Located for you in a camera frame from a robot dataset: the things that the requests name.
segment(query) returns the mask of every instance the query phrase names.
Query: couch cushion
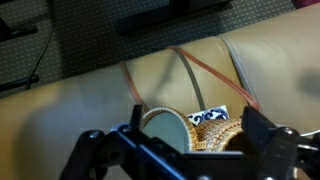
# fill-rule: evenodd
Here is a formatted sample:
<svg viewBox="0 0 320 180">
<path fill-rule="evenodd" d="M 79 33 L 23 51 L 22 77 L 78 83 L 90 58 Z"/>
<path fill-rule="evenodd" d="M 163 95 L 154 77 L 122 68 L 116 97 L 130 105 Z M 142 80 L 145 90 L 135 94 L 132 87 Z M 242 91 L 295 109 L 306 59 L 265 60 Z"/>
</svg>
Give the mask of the couch cushion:
<svg viewBox="0 0 320 180">
<path fill-rule="evenodd" d="M 218 38 L 182 46 L 239 83 L 226 47 Z M 226 104 L 239 117 L 246 102 L 215 77 L 191 64 L 208 108 Z M 128 62 L 149 107 L 167 105 L 199 111 L 191 82 L 172 50 Z M 88 129 L 106 133 L 127 122 L 135 101 L 119 65 L 66 79 L 0 100 L 0 177 L 57 179 L 78 136 Z M 109 179 L 126 178 L 109 171 Z"/>
<path fill-rule="evenodd" d="M 320 128 L 319 19 L 316 4 L 220 36 L 263 113 L 300 132 Z"/>
</svg>

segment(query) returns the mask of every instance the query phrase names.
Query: black plastic bracket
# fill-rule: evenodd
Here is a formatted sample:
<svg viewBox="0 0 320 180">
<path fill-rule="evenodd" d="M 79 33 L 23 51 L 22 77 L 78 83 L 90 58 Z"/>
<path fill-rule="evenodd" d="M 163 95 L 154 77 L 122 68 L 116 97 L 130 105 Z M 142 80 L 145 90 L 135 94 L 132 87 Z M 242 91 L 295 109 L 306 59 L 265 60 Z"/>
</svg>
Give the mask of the black plastic bracket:
<svg viewBox="0 0 320 180">
<path fill-rule="evenodd" d="M 7 23 L 0 17 L 0 42 L 9 39 L 14 39 L 20 36 L 26 36 L 29 34 L 37 33 L 38 29 L 36 26 L 29 26 L 21 29 L 11 29 Z"/>
<path fill-rule="evenodd" d="M 118 19 L 116 28 L 119 34 L 125 34 L 206 7 L 224 6 L 230 1 L 232 0 L 170 0 L 166 6 Z"/>
</svg>

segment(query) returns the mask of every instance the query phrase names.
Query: black cable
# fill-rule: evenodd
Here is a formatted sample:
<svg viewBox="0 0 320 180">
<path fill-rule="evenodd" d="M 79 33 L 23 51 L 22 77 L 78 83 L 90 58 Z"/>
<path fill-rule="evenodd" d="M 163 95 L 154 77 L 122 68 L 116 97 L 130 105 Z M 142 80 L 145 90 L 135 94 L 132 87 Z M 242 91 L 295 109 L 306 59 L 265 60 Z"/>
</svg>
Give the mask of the black cable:
<svg viewBox="0 0 320 180">
<path fill-rule="evenodd" d="M 49 34 L 48 34 L 48 39 L 47 39 L 45 45 L 43 46 L 42 51 L 39 54 L 39 57 L 38 57 L 37 61 L 35 62 L 35 64 L 33 65 L 32 69 L 30 71 L 30 74 L 28 76 L 28 82 L 27 82 L 26 90 L 30 89 L 31 78 L 35 75 L 35 73 L 37 71 L 37 68 L 38 68 L 38 66 L 40 64 L 40 61 L 42 60 L 42 57 L 43 57 L 44 53 L 48 49 L 49 43 L 50 43 L 51 38 L 52 38 L 53 29 L 54 29 L 54 19 L 55 19 L 54 2 L 53 2 L 53 0 L 48 0 L 48 9 L 49 9 L 49 13 L 51 14 L 51 22 L 52 22 L 51 23 L 51 28 L 50 28 L 50 31 L 49 31 Z"/>
</svg>

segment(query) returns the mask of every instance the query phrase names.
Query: patterned fabric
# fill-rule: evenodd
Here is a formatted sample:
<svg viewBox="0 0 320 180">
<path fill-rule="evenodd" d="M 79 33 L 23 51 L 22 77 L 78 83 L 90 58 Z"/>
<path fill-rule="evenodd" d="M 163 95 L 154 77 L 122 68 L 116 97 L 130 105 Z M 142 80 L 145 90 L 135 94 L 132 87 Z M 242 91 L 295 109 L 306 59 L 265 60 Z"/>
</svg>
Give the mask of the patterned fabric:
<svg viewBox="0 0 320 180">
<path fill-rule="evenodd" d="M 160 7 L 167 0 L 63 0 L 56 2 L 53 39 L 37 74 L 41 86 L 67 77 L 130 60 L 168 45 L 214 36 L 294 10 L 291 0 L 234 0 L 232 9 L 204 9 L 141 29 L 129 36 L 116 33 L 122 17 Z M 0 44 L 0 84 L 24 78 L 40 53 L 51 21 L 46 0 L 15 0 L 0 4 L 1 17 L 11 26 L 37 25 L 37 34 Z M 24 88 L 0 93 L 0 97 Z"/>
</svg>

